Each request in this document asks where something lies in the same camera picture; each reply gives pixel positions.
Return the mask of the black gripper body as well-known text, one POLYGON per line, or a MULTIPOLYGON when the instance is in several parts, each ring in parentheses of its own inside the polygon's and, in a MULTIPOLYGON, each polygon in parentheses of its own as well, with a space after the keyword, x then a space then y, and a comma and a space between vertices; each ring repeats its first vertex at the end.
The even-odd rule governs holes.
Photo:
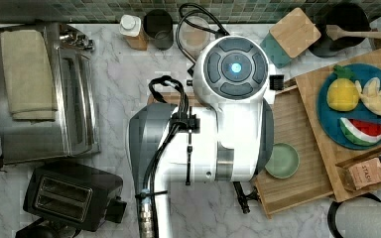
POLYGON ((250 212, 250 206, 248 204, 249 200, 259 200, 258 189, 256 186, 252 187, 252 191, 248 194, 245 194, 240 181, 234 181, 233 186, 237 195, 238 203, 244 214, 250 212))

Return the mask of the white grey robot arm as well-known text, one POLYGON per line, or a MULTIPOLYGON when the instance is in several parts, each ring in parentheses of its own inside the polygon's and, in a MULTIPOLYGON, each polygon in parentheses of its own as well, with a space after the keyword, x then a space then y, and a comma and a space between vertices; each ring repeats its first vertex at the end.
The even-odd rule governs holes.
POLYGON ((178 103, 154 91, 153 103, 129 121, 128 148, 135 186, 140 238, 172 238, 170 184, 225 180, 239 187, 270 160, 274 119, 265 97, 271 65, 254 41, 223 26, 193 59, 190 85, 168 75, 149 85, 176 90, 178 103))

